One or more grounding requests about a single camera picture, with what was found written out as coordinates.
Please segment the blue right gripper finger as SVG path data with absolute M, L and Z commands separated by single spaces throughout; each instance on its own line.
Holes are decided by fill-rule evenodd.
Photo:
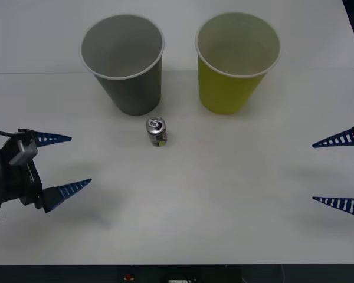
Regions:
M 312 145 L 313 148 L 354 146 L 354 126 L 346 131 L 327 137 Z
M 313 196 L 313 200 L 354 216 L 354 198 L 327 198 Z

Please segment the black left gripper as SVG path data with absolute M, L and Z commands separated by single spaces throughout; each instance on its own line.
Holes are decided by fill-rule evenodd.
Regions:
M 0 136 L 8 139 L 0 148 L 0 208 L 5 202 L 19 199 L 23 205 L 33 203 L 48 213 L 91 183 L 92 179 L 86 179 L 42 190 L 33 162 L 38 148 L 70 142 L 71 137 L 30 129 L 19 129 L 16 133 L 0 131 Z M 41 195 L 42 206 L 38 201 Z

